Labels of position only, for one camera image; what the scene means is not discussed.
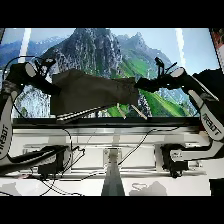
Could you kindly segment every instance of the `cloud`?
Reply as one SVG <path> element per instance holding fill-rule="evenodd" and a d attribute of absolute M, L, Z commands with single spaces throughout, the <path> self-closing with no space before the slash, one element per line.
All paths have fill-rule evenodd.
<path fill-rule="evenodd" d="M 180 61 L 181 61 L 182 67 L 185 67 L 186 59 L 184 58 L 184 52 L 183 52 L 184 36 L 183 36 L 183 33 L 182 33 L 182 28 L 175 28 L 175 30 L 176 30 L 178 48 L 179 48 L 179 52 L 180 52 Z"/>

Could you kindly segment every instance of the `black frame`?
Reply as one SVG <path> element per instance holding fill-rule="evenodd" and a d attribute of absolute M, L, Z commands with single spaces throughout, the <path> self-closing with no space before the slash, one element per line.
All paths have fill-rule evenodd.
<path fill-rule="evenodd" d="M 0 38 L 0 44 L 5 32 L 6 28 L 3 28 L 4 31 L 2 33 L 2 36 Z M 211 30 L 212 28 L 208 28 L 210 35 L 212 37 Z M 78 127 L 108 127 L 108 128 L 114 128 L 114 127 L 186 127 L 186 126 L 200 126 L 200 119 L 199 117 L 149 117 L 147 121 L 145 121 L 142 118 L 126 118 L 125 120 L 123 118 L 114 118 L 114 117 L 108 117 L 108 118 L 79 118 L 78 120 L 72 121 L 69 124 L 57 124 L 55 118 L 29 118 L 28 122 L 27 120 L 23 118 L 14 118 L 13 119 L 13 128 L 14 129 L 59 129 L 59 128 L 78 128 Z"/>

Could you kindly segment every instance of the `dark gray cloth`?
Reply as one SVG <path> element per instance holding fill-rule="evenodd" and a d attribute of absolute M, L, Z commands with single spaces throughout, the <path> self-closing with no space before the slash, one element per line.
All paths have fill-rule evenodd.
<path fill-rule="evenodd" d="M 61 88 L 59 96 L 51 97 L 50 111 L 54 115 L 111 107 L 117 103 L 138 106 L 139 92 L 134 88 L 134 77 L 106 79 L 70 69 L 53 75 L 52 83 Z"/>

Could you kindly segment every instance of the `television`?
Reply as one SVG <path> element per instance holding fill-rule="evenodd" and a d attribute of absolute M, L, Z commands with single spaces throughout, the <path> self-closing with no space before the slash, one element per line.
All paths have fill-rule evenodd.
<path fill-rule="evenodd" d="M 184 67 L 188 74 L 218 69 L 220 64 L 208 28 L 6 28 L 0 45 L 0 71 L 15 57 L 54 58 L 47 75 L 76 68 L 108 79 L 157 77 L 155 57 L 168 68 Z M 12 63 L 34 58 L 20 58 Z M 27 118 L 54 118 L 50 96 L 32 86 L 25 87 L 16 106 Z M 127 117 L 139 117 L 129 105 L 121 105 Z M 181 90 L 140 91 L 138 109 L 147 117 L 192 117 L 196 109 Z M 14 118 L 19 114 L 14 111 Z M 88 118 L 121 117 L 116 107 L 93 113 Z"/>

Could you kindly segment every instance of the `mountain image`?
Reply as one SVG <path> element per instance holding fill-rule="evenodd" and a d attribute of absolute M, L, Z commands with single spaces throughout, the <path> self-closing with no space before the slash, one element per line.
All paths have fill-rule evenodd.
<path fill-rule="evenodd" d="M 52 45 L 44 46 L 43 43 L 39 43 L 40 46 L 30 43 L 28 53 L 56 60 L 49 80 L 56 73 L 76 68 L 109 79 L 135 77 L 137 81 L 140 77 L 157 77 L 155 57 L 164 62 L 165 68 L 172 65 L 163 52 L 146 45 L 141 33 L 132 37 L 125 34 L 115 36 L 106 28 L 76 28 L 71 36 L 58 39 Z M 26 87 L 17 100 L 17 106 L 27 117 L 49 117 L 49 103 L 49 96 L 32 87 Z M 160 89 L 156 93 L 140 90 L 138 105 L 138 109 L 146 116 L 192 116 L 195 112 L 181 89 Z M 121 108 L 127 117 L 139 116 L 129 105 L 121 105 Z M 99 112 L 98 116 L 121 115 L 113 107 Z"/>

